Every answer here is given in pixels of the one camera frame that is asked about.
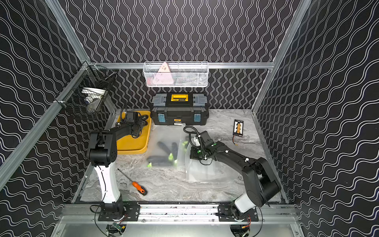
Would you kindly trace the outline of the yellow plastic tray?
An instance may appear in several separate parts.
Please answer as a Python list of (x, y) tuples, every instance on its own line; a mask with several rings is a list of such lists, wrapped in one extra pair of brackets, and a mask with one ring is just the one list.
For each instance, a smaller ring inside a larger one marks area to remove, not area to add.
[(118, 155), (139, 155), (145, 153), (148, 149), (150, 133), (152, 128), (152, 119), (150, 117), (151, 112), (147, 110), (140, 110), (137, 112), (139, 112), (143, 116), (149, 116), (147, 119), (148, 125), (144, 126), (144, 128), (142, 129), (142, 133), (138, 138), (132, 138), (131, 135), (128, 135), (119, 139), (116, 142)]

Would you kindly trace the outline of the clear plastic bag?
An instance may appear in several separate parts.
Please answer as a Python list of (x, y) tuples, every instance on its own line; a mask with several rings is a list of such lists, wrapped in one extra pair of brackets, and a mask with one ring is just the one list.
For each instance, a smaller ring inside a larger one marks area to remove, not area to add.
[(189, 145), (186, 152), (186, 175), (193, 182), (228, 182), (240, 175), (227, 165), (213, 160), (198, 161), (190, 159)]
[(190, 145), (189, 134), (185, 133), (182, 128), (179, 128), (179, 139), (177, 140), (178, 152), (175, 161), (178, 170), (185, 170), (186, 152)]

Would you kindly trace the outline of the clear zip-top bag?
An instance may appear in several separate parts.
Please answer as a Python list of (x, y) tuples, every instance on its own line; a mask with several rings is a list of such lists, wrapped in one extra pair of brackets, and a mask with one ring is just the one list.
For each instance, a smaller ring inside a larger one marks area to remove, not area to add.
[(179, 139), (179, 129), (174, 126), (163, 126), (158, 125), (152, 131), (148, 149), (145, 155), (146, 165), (148, 167), (147, 158), (150, 156), (162, 156), (168, 157), (166, 153), (158, 147), (158, 142), (163, 142), (171, 151), (172, 151), (172, 143), (176, 142)]

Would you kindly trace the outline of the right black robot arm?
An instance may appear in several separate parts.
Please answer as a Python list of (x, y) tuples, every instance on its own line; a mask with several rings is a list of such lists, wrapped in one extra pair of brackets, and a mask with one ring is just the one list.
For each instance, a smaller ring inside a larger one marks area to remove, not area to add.
[(281, 192), (280, 182), (265, 158), (252, 159), (242, 155), (221, 141), (213, 141), (207, 131), (189, 132), (189, 141), (191, 159), (220, 162), (242, 176), (245, 193), (231, 203), (234, 219), (241, 219), (249, 210), (264, 206)]

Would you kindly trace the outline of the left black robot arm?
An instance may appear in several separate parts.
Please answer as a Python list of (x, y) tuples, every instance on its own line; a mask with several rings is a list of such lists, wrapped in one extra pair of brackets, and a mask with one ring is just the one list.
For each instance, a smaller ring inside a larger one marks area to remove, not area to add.
[(147, 125), (149, 115), (140, 112), (121, 112), (120, 120), (110, 129), (91, 132), (86, 157), (97, 172), (102, 191), (102, 211), (122, 216), (124, 206), (116, 183), (114, 163), (117, 141), (125, 136), (139, 138)]

